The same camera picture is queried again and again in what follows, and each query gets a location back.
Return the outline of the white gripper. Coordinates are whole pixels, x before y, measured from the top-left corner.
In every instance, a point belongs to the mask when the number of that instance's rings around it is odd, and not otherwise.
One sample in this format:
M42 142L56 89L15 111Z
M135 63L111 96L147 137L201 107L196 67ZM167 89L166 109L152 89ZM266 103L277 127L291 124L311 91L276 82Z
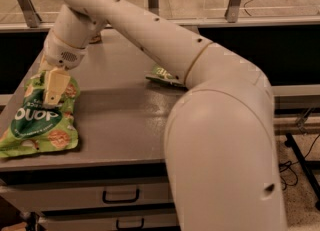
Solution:
M84 34L58 30L49 32L38 69L39 72L47 71L43 94L45 106L58 105L71 79L66 70L73 69L81 63L87 46L88 39Z

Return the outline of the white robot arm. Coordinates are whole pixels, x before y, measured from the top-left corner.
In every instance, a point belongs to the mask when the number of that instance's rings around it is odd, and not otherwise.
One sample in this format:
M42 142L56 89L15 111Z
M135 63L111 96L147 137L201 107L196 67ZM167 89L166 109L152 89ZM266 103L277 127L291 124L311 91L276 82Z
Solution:
M126 0L64 0L44 43L45 106L105 25L188 89L164 133L181 231L287 231L270 82L223 46Z

